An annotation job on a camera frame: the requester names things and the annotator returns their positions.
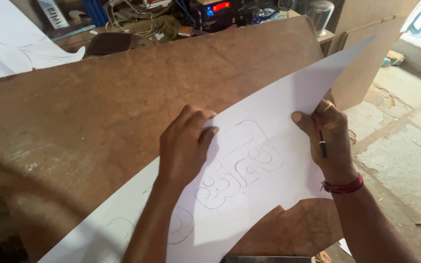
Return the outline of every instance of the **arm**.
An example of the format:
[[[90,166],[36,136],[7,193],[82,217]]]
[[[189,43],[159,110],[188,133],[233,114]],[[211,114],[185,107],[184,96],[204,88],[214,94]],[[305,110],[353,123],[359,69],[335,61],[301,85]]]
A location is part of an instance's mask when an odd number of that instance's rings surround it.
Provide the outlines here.
[[[186,105],[160,138],[159,175],[137,222],[123,263],[165,263],[168,228],[173,209],[183,189],[199,174],[207,150],[218,131],[202,129],[216,116]]]
[[[314,162],[323,171],[326,182],[346,185],[353,182],[355,171],[350,154],[347,116],[322,100],[316,113],[323,127],[328,158],[321,158],[318,134],[311,117],[294,112],[292,120],[310,138]],[[357,263],[418,263],[410,248],[385,217],[366,185],[349,194],[333,194],[348,248]]]

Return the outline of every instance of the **red digital display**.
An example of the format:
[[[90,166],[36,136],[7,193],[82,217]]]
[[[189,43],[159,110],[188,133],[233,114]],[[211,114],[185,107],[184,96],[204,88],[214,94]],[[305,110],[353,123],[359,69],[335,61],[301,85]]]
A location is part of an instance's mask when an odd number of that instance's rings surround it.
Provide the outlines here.
[[[225,8],[229,8],[230,7],[230,2],[224,2],[224,3],[220,3],[220,4],[216,4],[212,7],[212,10],[214,12],[220,10],[220,9],[225,9]]]

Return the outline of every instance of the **red thread bracelet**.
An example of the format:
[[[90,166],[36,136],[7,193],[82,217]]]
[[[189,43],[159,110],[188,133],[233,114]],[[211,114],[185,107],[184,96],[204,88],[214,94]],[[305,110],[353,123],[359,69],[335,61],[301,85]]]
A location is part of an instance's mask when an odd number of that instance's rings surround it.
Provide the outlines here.
[[[324,189],[328,193],[348,194],[357,191],[358,189],[360,189],[360,187],[363,186],[363,177],[360,173],[358,173],[357,179],[346,185],[332,185],[327,183],[326,181],[322,182],[321,185],[321,190]]]

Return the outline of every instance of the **concrete floor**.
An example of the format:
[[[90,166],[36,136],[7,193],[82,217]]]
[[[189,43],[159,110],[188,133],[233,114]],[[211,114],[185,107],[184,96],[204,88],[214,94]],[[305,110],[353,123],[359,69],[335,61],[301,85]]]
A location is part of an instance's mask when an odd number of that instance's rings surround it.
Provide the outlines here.
[[[381,68],[364,101],[345,113],[356,168],[421,261],[421,79]],[[337,245],[326,252],[333,263],[354,262]]]

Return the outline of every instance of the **left hand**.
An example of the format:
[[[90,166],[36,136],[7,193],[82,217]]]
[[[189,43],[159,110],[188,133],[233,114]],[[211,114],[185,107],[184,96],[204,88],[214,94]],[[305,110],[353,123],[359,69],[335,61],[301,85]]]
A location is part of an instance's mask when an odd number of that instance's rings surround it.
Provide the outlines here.
[[[183,189],[201,171],[212,138],[219,130],[204,124],[217,113],[186,105],[160,137],[160,168],[156,182]]]

